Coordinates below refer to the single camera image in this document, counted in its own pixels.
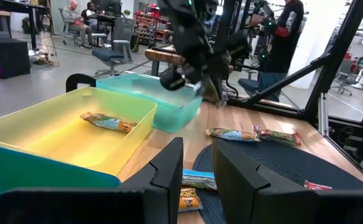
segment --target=red wrapper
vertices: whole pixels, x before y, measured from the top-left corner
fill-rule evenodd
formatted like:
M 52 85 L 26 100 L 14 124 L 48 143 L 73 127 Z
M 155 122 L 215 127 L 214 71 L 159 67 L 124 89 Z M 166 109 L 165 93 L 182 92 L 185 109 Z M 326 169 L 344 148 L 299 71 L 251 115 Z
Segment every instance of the red wrapper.
M 287 134 L 278 131 L 272 131 L 267 128 L 261 128 L 254 125 L 254 131 L 260 140 L 276 141 L 289 146 L 301 146 L 301 140 L 297 133 Z
M 332 190 L 332 187 L 323 186 L 320 184 L 314 184 L 311 182 L 305 181 L 305 188 L 308 190 Z

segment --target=black mat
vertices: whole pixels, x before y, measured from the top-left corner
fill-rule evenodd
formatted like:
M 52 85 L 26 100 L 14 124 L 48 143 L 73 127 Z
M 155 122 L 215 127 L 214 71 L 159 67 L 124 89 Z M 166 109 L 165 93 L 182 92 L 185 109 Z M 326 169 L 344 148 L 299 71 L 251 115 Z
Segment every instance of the black mat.
M 246 143 L 226 141 L 241 150 L 250 158 L 256 160 L 274 172 L 303 185 L 305 180 L 330 186 L 335 190 L 363 189 L 363 182 L 342 169 L 307 152 L 284 146 L 277 142 Z M 196 158 L 194 170 L 213 172 L 211 145 L 202 150 Z M 203 210 L 200 211 L 205 223 L 226 223 L 220 198 L 215 192 L 198 190 Z

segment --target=snack bar wrapper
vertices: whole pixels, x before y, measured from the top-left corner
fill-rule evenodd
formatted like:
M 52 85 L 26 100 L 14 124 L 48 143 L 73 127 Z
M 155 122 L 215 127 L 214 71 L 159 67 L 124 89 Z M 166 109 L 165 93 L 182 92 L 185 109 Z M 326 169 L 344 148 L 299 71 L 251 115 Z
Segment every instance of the snack bar wrapper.
M 212 172 L 199 172 L 195 170 L 183 169 L 181 184 L 195 187 L 197 189 L 217 190 L 214 174 Z
M 186 188 L 180 191 L 179 212 L 189 212 L 201 209 L 201 200 L 195 193 L 195 189 Z
M 83 120 L 99 127 L 108 128 L 117 131 L 131 132 L 133 128 L 137 125 L 134 122 L 128 122 L 115 118 L 112 116 L 107 116 L 105 114 L 90 113 L 87 112 L 80 116 Z
M 276 141 L 293 147 L 301 146 L 301 140 L 297 133 L 295 134 L 281 133 L 278 131 L 269 130 L 267 128 L 261 128 L 256 125 L 254 125 L 254 131 L 260 140 Z
M 332 190 L 332 187 L 327 187 L 320 184 L 314 184 L 309 182 L 308 180 L 305 181 L 305 188 L 308 190 Z
M 246 131 L 238 131 L 227 128 L 212 128 L 205 131 L 207 136 L 217 137 L 226 140 L 243 141 L 243 142 L 258 142 L 260 141 L 256 134 Z

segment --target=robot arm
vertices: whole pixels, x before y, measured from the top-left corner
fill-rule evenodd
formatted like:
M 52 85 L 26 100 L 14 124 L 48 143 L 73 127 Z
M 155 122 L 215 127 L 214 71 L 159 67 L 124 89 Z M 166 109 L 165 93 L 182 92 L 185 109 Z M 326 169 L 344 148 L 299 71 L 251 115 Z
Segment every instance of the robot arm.
M 215 15 L 217 0 L 158 0 L 157 4 L 162 14 L 170 18 L 173 45 L 187 64 L 183 75 L 171 71 L 163 74 L 162 86 L 175 91 L 186 83 L 201 82 L 198 93 L 205 96 L 211 93 L 212 103 L 223 104 L 222 77 L 229 75 L 227 56 L 245 51 L 246 38 L 234 36 L 232 44 L 226 43 L 225 48 L 217 52 L 212 50 L 202 22 Z

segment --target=floor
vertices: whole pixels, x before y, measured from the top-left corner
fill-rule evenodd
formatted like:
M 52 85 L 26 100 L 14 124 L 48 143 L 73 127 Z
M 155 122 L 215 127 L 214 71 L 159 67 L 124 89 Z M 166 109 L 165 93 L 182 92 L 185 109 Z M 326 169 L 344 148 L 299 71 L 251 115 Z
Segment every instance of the floor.
M 29 35 L 13 32 L 14 38 L 30 42 Z M 95 71 L 107 69 L 100 60 L 91 54 L 91 50 L 79 48 L 73 44 L 63 44 L 64 37 L 54 37 L 57 57 L 61 65 L 48 69 L 31 70 L 30 75 L 22 75 L 7 80 L 0 79 L 0 117 L 21 110 L 41 101 L 61 95 L 65 92 L 65 81 L 74 73 L 94 75 Z M 53 42 L 48 34 L 37 37 L 38 47 L 52 53 Z M 144 55 L 146 47 L 140 46 L 138 53 L 133 55 L 134 62 L 118 66 L 117 69 L 131 70 L 136 73 L 150 74 L 151 62 Z M 160 64 L 160 72 L 168 65 Z M 229 83 L 236 87 L 240 94 L 245 91 L 237 84 L 238 79 L 246 78 L 247 73 L 233 72 Z M 307 90 L 285 87 L 282 90 L 280 101 L 302 109 L 316 83 L 315 75 L 311 86 Z M 353 95 L 340 95 L 336 90 L 329 91 L 329 115 L 360 121 L 363 118 L 363 91 L 351 88 Z

